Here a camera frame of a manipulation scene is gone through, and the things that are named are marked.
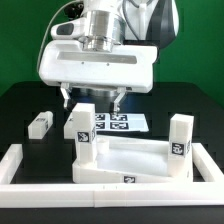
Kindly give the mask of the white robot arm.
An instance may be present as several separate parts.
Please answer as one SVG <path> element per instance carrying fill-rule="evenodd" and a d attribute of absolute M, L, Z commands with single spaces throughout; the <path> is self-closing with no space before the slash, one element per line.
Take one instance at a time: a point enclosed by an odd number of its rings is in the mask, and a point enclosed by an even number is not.
<path fill-rule="evenodd" d="M 113 93 L 112 111 L 128 92 L 147 93 L 159 51 L 177 37 L 175 0 L 71 0 L 67 22 L 49 24 L 37 71 L 65 102 L 74 88 Z"/>

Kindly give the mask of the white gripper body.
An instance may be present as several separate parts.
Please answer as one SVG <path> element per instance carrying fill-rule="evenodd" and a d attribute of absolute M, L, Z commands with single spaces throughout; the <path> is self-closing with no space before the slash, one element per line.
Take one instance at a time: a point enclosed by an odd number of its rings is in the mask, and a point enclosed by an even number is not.
<path fill-rule="evenodd" d="M 52 41 L 43 53 L 39 75 L 50 86 L 123 88 L 147 93 L 153 86 L 155 46 L 114 45 L 111 52 L 84 51 L 79 41 Z"/>

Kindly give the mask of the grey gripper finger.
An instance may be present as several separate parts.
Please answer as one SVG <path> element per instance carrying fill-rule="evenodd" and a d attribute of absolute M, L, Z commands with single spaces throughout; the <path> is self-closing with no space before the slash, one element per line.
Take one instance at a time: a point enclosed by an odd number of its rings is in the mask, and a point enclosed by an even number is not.
<path fill-rule="evenodd" d="M 68 109 L 70 106 L 70 101 L 71 101 L 71 87 L 69 83 L 62 83 L 60 86 L 60 91 L 62 93 L 62 96 L 64 98 L 64 108 Z"/>
<path fill-rule="evenodd" d="M 117 96 L 112 103 L 112 113 L 118 114 L 120 112 L 120 105 L 122 100 L 126 97 L 126 89 L 123 87 L 119 87 L 117 89 Z"/>

